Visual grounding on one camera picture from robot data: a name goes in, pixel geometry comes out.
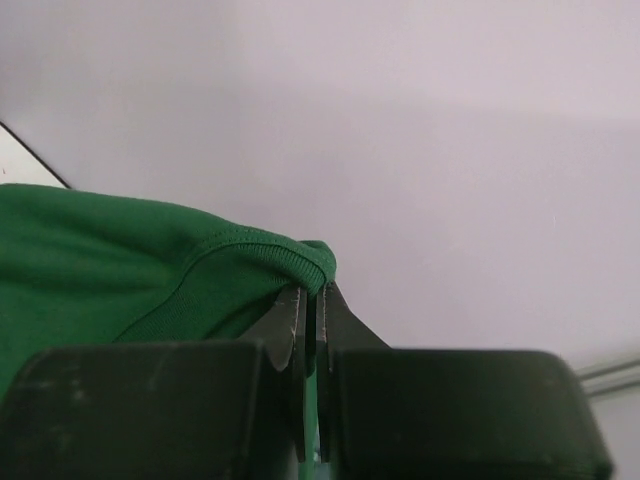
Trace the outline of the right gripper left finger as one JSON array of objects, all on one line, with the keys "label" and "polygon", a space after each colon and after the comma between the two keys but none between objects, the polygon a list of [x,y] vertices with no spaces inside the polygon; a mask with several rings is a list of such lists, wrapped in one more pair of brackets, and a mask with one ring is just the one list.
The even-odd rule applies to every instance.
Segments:
[{"label": "right gripper left finger", "polygon": [[294,479],[305,459],[307,298],[236,340],[45,350],[1,405],[5,479]]}]

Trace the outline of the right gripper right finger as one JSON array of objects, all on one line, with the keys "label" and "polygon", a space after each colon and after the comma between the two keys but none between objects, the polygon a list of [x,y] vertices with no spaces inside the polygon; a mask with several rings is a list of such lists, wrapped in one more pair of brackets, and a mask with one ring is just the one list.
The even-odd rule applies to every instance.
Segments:
[{"label": "right gripper right finger", "polygon": [[387,345],[335,284],[317,295],[320,455],[334,479],[609,479],[577,376],[531,350]]}]

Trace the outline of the green polo t shirt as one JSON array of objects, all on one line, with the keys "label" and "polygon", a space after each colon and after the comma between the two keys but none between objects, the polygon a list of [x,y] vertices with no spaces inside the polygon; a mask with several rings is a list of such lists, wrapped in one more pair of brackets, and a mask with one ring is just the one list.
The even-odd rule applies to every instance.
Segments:
[{"label": "green polo t shirt", "polygon": [[[37,185],[1,189],[1,405],[48,350],[236,340],[286,288],[308,300],[336,260],[320,241],[180,205]],[[305,411],[306,478],[315,429]]]}]

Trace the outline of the white board mat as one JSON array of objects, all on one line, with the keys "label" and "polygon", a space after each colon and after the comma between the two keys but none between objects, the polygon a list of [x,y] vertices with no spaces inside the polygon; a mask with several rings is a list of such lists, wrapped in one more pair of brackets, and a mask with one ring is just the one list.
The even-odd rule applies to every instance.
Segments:
[{"label": "white board mat", "polygon": [[4,124],[1,124],[0,148],[1,184],[70,188]]}]

